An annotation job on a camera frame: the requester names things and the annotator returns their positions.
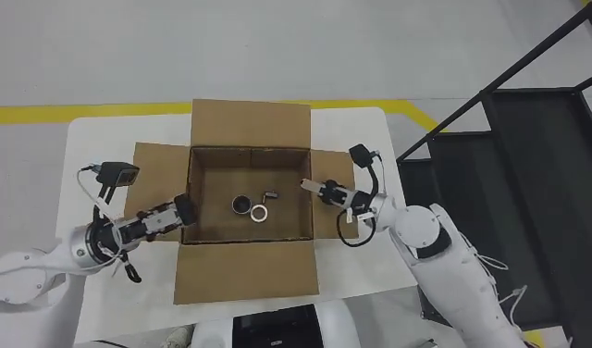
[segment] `cardboard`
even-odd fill
[[[300,181],[311,177],[309,154],[304,149],[193,147],[189,190],[198,222],[183,231],[182,242],[311,240],[311,198],[300,188]],[[272,190],[279,198],[265,202],[265,222],[255,224],[231,209],[237,195],[257,205]]]
[[[339,209],[300,188],[304,178],[353,187],[346,153],[310,150],[310,107],[194,101],[191,147],[138,143],[141,172],[129,187],[126,216],[188,192],[196,226],[171,232],[180,242],[175,305],[318,293],[313,239],[337,238]],[[254,223],[232,211],[245,194],[268,218]],[[342,223],[346,237],[357,226]]]
[[[181,245],[179,249],[175,305],[314,294],[318,294],[318,282],[311,241]]]
[[[282,103],[194,100],[191,146],[310,148],[311,108]]]

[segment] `white cable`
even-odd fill
[[[382,167],[382,193],[387,194],[387,178],[385,177],[385,164],[382,161],[382,156],[380,156],[380,152],[376,150],[378,160],[380,161],[380,166]]]
[[[522,287],[522,289],[520,289],[520,293],[518,294],[518,298],[516,298],[516,301],[512,305],[512,308],[510,308],[510,323],[517,329],[520,329],[520,328],[514,322],[514,312],[516,311],[516,307],[518,306],[518,304],[522,300],[522,297],[524,297],[524,294],[526,293],[527,289],[528,289],[528,285],[525,285]]]
[[[103,205],[103,203],[99,202],[98,198],[95,198],[94,196],[92,196],[91,193],[89,193],[89,191],[86,190],[86,187],[84,187],[84,185],[82,184],[82,181],[80,180],[80,174],[82,172],[83,172],[82,168],[79,169],[78,172],[76,172],[76,182],[78,183],[78,185],[80,186],[80,188],[82,189],[84,194],[86,194],[86,196],[89,199],[91,199],[91,201],[99,208],[101,213],[103,213],[103,215],[115,226],[115,220],[113,220],[111,218],[111,216],[109,215],[109,210]]]
[[[469,247],[469,250],[471,251],[471,253],[473,253],[477,257],[479,264],[481,264],[481,267],[485,270],[485,273],[487,274],[487,277],[489,278],[489,281],[491,283],[491,287],[493,288],[493,292],[496,294],[496,297],[497,297],[499,295],[499,293],[498,293],[498,287],[496,285],[497,284],[496,279],[493,277],[493,275],[491,274],[491,271],[489,271],[489,268],[487,268],[486,265],[496,268],[496,269],[499,269],[499,270],[502,270],[502,271],[507,271],[510,268],[508,267],[508,265],[506,265],[505,263],[503,263],[495,258],[479,254],[479,252],[477,252],[477,248],[475,248],[473,246],[473,244],[469,241],[469,239],[466,236],[464,236],[464,234],[462,232],[459,231],[459,233],[461,234],[461,237],[464,240],[464,242],[466,242],[466,245]]]

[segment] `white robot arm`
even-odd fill
[[[439,205],[397,208],[393,197],[377,193],[378,180],[371,165],[378,153],[370,153],[362,145],[354,146],[350,153],[354,163],[369,169],[374,183],[370,194],[350,191],[332,180],[303,180],[302,187],[319,195],[324,203],[341,207],[341,214],[357,216],[373,234],[388,231],[429,302],[468,348],[524,348],[520,331],[501,310],[495,280],[446,211]],[[360,246],[372,235],[354,244],[340,237],[349,246]]]
[[[139,171],[119,162],[84,170],[98,173],[97,180],[104,185],[99,197],[106,195],[106,203],[116,187],[131,185]],[[121,261],[128,277],[141,282],[128,252],[142,240],[151,241],[159,234],[194,222],[186,194],[132,219],[102,217],[96,206],[93,222],[70,231],[51,252],[32,249],[0,257],[0,346],[71,347],[86,277]]]

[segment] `table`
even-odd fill
[[[378,108],[313,110],[312,148],[347,151],[357,143],[379,150],[384,159],[388,193],[404,205],[386,117]],[[75,179],[76,171],[107,160],[133,158],[136,142],[190,144],[190,115],[80,118],[68,129],[68,141],[59,198],[56,236],[91,221],[93,204]],[[377,168],[382,182],[381,169]],[[354,167],[356,188],[370,191],[368,173]],[[82,175],[92,193],[99,184],[92,174]],[[126,189],[118,189],[112,214],[122,215]],[[369,229],[360,226],[365,238]],[[341,299],[416,285],[411,272],[386,233],[377,234],[366,246],[349,248],[339,240],[315,240],[320,294],[296,298],[173,305],[178,245],[173,242],[142,243],[130,260],[142,276],[141,284],[130,282],[125,272],[112,277],[104,269],[87,279],[76,342],[106,339],[151,329],[163,329],[205,320],[277,310],[295,305]]]

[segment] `stair step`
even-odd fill
[[[592,118],[587,103],[570,89],[498,90],[484,100],[484,108],[527,208],[526,225],[547,262],[566,332],[574,343],[586,345],[592,326]]]

